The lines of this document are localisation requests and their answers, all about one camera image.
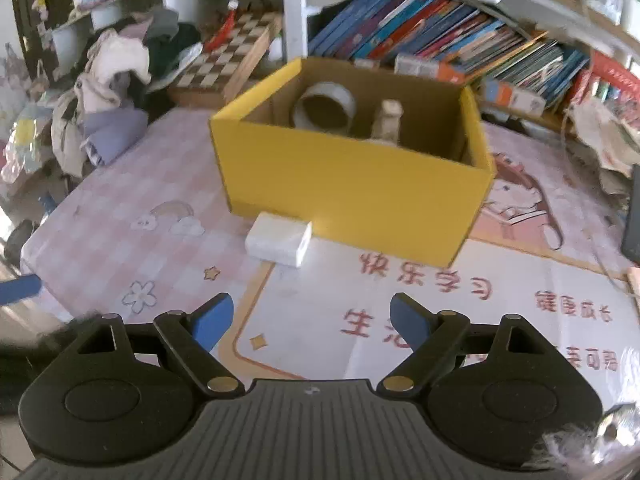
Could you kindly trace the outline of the white rectangular box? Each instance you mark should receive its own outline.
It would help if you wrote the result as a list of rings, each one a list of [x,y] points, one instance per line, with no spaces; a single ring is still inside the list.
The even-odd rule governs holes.
[[[312,223],[261,212],[245,237],[254,258],[300,268],[312,237]]]

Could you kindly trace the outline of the white tape roll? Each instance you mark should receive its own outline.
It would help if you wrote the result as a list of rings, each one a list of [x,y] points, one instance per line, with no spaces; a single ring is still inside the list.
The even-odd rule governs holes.
[[[295,102],[292,125],[300,130],[348,136],[356,109],[352,92],[341,84],[321,81],[307,88]]]

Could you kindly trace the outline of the yellow cardboard box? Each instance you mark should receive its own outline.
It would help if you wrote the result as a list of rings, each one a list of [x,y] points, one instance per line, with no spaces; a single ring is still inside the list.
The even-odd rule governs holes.
[[[348,136],[292,125],[295,102],[321,81],[356,100]],[[370,140],[383,100],[404,108],[398,146]],[[234,214],[304,220],[318,237],[441,268],[496,173],[470,88],[330,58],[286,64],[217,112],[210,132]]]

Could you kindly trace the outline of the cartoon desk mat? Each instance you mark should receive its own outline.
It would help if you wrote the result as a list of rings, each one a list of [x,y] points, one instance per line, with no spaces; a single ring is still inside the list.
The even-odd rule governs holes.
[[[263,263],[218,352],[243,380],[368,378],[409,354],[390,300],[496,324],[529,320],[604,405],[639,396],[639,310],[622,222],[553,143],[487,125],[498,157],[490,200],[456,260],[431,268],[313,240],[299,268]]]

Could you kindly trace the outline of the pile of clothes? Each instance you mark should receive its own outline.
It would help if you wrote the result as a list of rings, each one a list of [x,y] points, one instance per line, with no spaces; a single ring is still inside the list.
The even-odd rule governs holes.
[[[73,87],[53,110],[52,151],[62,173],[81,179],[138,143],[149,125],[149,96],[202,51],[198,28],[164,6],[95,32],[72,69]]]

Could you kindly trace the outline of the beige wrist watch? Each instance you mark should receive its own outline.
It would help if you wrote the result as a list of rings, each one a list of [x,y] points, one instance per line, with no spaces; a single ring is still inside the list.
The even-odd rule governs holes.
[[[376,110],[370,140],[375,143],[398,146],[400,123],[404,108],[396,100],[383,100]]]

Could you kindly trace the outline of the black smartphone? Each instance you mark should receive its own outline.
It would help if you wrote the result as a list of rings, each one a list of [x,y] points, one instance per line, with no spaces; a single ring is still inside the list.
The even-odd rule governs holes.
[[[640,166],[631,171],[631,193],[620,251],[636,266],[640,266]]]

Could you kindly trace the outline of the blue white medicine box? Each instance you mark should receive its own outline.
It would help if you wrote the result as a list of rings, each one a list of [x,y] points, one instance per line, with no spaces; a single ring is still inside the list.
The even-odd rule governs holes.
[[[498,79],[485,79],[480,86],[480,96],[491,104],[534,117],[541,117],[546,108],[546,101],[537,93]]]

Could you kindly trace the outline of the wooden chess board box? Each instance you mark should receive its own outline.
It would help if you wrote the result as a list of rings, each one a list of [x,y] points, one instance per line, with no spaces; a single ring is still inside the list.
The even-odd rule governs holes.
[[[169,86],[168,96],[182,107],[219,110],[243,90],[254,69],[282,30],[279,12],[235,15],[224,41],[203,51]]]

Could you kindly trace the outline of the pile of papers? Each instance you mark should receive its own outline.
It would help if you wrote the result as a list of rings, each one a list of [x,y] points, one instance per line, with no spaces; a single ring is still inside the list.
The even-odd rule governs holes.
[[[597,159],[602,190],[608,195],[628,196],[632,170],[639,165],[639,131],[593,98],[574,105],[570,116],[579,141]]]

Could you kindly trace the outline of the orange white medicine box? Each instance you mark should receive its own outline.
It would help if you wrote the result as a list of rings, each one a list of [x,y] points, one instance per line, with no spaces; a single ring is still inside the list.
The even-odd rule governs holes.
[[[396,56],[394,73],[450,82],[450,84],[465,84],[464,73],[456,70],[454,66],[408,54]]]

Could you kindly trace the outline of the row of books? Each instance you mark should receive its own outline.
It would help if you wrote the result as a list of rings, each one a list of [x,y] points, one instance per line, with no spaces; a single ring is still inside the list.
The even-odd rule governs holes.
[[[473,0],[346,0],[311,37],[308,52],[391,70],[400,54],[444,62],[479,94],[485,79],[537,93],[544,112],[558,108],[590,65],[585,49]]]

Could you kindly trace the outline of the red book box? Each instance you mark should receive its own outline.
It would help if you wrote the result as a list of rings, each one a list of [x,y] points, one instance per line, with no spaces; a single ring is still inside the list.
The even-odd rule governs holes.
[[[597,96],[606,101],[622,99],[639,102],[639,78],[627,70],[623,64],[607,55],[592,50],[590,72],[597,79]]]

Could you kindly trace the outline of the white shelf post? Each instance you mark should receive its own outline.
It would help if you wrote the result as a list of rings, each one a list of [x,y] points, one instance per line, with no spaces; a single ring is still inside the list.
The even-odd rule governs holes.
[[[288,62],[308,55],[307,0],[283,0],[284,52]]]

